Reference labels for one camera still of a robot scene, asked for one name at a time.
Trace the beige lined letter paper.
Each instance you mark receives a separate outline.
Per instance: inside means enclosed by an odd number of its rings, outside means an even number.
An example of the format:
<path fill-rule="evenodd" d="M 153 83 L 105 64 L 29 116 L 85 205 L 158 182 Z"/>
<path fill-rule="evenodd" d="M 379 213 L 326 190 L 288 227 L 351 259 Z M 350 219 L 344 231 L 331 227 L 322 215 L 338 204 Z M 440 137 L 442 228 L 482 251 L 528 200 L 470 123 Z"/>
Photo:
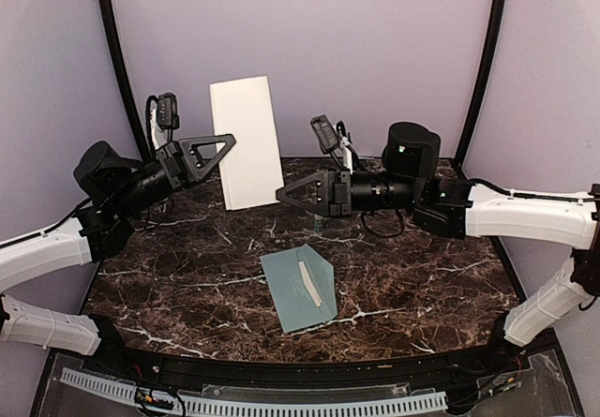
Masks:
<path fill-rule="evenodd" d="M 323 305 L 323 299 L 315 284 L 313 283 L 305 263 L 303 261 L 299 261 L 298 265 L 308 295 L 310 296 L 311 300 L 313 301 L 316 307 L 321 307 Z"/>

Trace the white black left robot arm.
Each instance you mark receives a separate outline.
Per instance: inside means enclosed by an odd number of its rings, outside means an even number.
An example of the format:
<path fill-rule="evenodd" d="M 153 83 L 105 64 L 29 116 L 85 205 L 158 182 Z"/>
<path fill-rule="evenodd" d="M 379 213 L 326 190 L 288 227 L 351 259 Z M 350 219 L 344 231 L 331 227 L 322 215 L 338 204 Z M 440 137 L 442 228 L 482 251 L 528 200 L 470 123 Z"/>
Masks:
<path fill-rule="evenodd" d="M 234 148 L 232 134 L 167 141 L 148 162 L 123 157 L 106 141 L 83 154 L 73 175 L 85 197 L 59 220 L 1 244 L 1 339 L 93 356 L 113 376 L 132 368 L 131 353 L 102 317 L 28 304 L 9 290 L 119 254 L 133 221 L 173 194 L 200 185 Z"/>

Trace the light blue paper envelope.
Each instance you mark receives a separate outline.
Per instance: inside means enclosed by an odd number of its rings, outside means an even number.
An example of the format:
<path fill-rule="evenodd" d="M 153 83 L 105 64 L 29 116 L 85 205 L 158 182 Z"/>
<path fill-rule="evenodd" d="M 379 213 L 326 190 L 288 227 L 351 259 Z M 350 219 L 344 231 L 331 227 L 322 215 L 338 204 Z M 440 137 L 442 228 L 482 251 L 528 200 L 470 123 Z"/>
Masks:
<path fill-rule="evenodd" d="M 260 257 L 277 316 L 285 334 L 295 333 L 338 316 L 334 266 L 308 245 Z M 304 286 L 298 262 L 303 261 L 322 297 L 316 307 Z"/>

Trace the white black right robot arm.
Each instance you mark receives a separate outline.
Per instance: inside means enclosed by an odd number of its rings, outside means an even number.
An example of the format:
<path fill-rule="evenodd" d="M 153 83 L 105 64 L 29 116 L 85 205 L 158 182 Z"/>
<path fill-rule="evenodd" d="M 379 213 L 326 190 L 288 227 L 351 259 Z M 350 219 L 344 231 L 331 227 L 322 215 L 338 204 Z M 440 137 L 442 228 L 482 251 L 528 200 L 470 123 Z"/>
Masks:
<path fill-rule="evenodd" d="M 497 374 L 513 361 L 515 348 L 598 298 L 599 186 L 557 194 L 505 189 L 483 179 L 442 179 L 436 175 L 440 147 L 440 137 L 427 128 L 394 123 L 381 171 L 367 170 L 350 154 L 347 163 L 284 186 L 276 197 L 322 217 L 406 213 L 419 229 L 446 238 L 515 237 L 569 246 L 562 268 L 533 297 L 496 319 L 478 364 Z"/>

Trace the spare gray paper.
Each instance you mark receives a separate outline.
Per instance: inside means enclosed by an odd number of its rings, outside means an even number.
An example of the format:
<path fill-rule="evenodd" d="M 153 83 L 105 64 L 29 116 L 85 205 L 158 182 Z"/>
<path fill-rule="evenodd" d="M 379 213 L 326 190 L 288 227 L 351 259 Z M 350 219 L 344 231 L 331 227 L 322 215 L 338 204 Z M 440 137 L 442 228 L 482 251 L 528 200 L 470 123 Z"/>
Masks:
<path fill-rule="evenodd" d="M 283 175 L 268 79 L 213 83 L 209 92 L 215 132 L 235 137 L 219 163 L 226 209 L 275 203 Z"/>

